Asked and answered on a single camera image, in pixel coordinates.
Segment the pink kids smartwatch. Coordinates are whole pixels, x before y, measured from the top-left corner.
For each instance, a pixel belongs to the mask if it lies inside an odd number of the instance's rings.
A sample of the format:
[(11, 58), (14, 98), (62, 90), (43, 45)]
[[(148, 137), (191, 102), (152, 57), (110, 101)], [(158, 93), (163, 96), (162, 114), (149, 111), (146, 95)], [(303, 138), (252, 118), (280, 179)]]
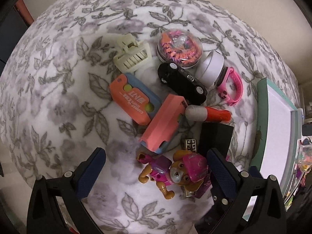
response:
[(233, 67), (225, 66), (216, 81), (216, 89), (222, 101), (234, 106), (243, 95), (242, 79)]

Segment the red glue tube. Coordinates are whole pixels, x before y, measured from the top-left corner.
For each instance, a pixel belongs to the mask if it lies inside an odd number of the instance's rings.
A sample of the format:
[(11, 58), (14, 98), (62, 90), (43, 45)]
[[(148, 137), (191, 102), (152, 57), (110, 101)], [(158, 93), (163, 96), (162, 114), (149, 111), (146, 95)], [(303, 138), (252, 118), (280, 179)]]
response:
[(195, 105), (186, 108), (185, 116), (190, 121), (213, 123), (228, 123), (231, 119), (231, 113), (228, 110)]

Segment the teal white box lid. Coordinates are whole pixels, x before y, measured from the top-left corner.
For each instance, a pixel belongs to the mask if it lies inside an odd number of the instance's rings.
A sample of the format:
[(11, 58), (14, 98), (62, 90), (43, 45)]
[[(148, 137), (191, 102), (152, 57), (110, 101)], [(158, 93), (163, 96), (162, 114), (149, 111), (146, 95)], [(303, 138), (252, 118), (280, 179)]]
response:
[(274, 175), (286, 197), (294, 180), (298, 144), (302, 137), (303, 111), (269, 78), (258, 89), (258, 119), (250, 168), (263, 178)]

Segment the clear ball with pink bands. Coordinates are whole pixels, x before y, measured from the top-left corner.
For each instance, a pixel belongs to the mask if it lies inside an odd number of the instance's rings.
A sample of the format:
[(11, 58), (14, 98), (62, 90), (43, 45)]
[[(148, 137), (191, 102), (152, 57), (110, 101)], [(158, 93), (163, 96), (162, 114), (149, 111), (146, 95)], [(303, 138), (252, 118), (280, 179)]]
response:
[(172, 28), (161, 33), (157, 44), (157, 55), (163, 62), (173, 62), (188, 69), (201, 59), (203, 46), (189, 31)]

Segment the floral grey white blanket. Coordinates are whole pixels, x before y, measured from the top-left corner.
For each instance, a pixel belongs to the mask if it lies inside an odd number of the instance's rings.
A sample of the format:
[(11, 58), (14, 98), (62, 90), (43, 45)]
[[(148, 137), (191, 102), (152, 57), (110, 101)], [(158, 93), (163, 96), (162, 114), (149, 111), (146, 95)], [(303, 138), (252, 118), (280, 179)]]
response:
[(57, 0), (28, 28), (1, 75), (1, 139), (29, 186), (38, 175), (59, 177), (102, 147), (107, 162), (83, 204), (105, 233), (194, 233), (212, 206), (210, 192), (167, 200), (155, 183), (138, 181), (144, 127), (113, 102), (109, 84), (116, 39), (145, 40), (151, 62), (135, 76), (161, 99), (170, 89), (157, 75), (160, 34), (181, 28), (218, 51), (242, 77), (243, 97), (230, 108), (230, 160), (246, 169), (252, 157), (257, 83), (268, 78), (299, 106), (294, 73), (256, 30), (207, 0)]

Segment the black toy car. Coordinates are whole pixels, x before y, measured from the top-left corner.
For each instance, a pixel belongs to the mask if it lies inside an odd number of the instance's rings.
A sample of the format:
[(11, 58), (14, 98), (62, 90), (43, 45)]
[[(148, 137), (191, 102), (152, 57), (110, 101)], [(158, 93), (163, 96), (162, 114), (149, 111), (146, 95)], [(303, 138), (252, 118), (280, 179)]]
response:
[(207, 99), (207, 89), (190, 72), (175, 63), (162, 63), (158, 67), (161, 82), (177, 95), (183, 96), (190, 105), (202, 105)]

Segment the orange blue carrot knife toy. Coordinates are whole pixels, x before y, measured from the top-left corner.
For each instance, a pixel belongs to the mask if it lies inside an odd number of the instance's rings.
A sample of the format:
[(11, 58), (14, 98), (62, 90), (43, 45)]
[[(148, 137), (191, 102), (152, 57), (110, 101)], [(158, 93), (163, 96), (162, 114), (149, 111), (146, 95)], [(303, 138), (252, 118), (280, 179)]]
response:
[(109, 90), (113, 100), (139, 125), (148, 125), (161, 107), (161, 99), (132, 74), (119, 75)]

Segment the pink blue folding toy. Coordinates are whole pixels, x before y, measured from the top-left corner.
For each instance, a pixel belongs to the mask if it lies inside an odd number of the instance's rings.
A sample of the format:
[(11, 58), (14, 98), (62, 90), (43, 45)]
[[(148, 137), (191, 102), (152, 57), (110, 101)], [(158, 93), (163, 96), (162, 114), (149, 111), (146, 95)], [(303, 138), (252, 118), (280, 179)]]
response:
[(140, 138), (141, 145), (149, 151), (162, 154), (183, 122), (188, 104), (183, 96), (168, 94), (160, 109)]

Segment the pink puppy toy figure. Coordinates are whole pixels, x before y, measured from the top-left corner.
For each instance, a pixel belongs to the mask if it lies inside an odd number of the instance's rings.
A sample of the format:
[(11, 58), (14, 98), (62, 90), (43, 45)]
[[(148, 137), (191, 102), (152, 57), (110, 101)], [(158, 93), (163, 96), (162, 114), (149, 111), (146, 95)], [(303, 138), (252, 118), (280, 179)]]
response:
[(190, 150), (177, 150), (171, 160), (164, 155), (152, 157), (140, 153), (137, 160), (145, 165), (138, 180), (141, 183), (155, 181), (167, 200), (175, 196), (174, 191), (167, 189), (172, 184), (182, 187), (185, 197), (195, 197), (208, 175), (207, 159)]

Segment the black power adapter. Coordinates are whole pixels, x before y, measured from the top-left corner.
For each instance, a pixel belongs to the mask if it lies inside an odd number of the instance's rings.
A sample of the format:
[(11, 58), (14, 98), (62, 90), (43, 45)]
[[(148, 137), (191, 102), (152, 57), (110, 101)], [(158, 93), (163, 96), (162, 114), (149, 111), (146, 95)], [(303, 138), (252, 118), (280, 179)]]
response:
[(227, 158), (234, 127), (222, 123), (202, 123), (197, 153), (207, 156), (207, 152), (216, 148), (224, 158)]

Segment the cream hair claw clip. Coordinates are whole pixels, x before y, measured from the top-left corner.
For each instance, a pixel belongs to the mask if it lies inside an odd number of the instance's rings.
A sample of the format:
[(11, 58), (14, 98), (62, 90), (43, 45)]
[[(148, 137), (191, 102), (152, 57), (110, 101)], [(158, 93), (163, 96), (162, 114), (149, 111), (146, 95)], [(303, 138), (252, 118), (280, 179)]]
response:
[(146, 41), (137, 41), (132, 34), (128, 33), (120, 36), (116, 43), (118, 50), (113, 57), (113, 62), (123, 74), (133, 74), (151, 62), (151, 49)]

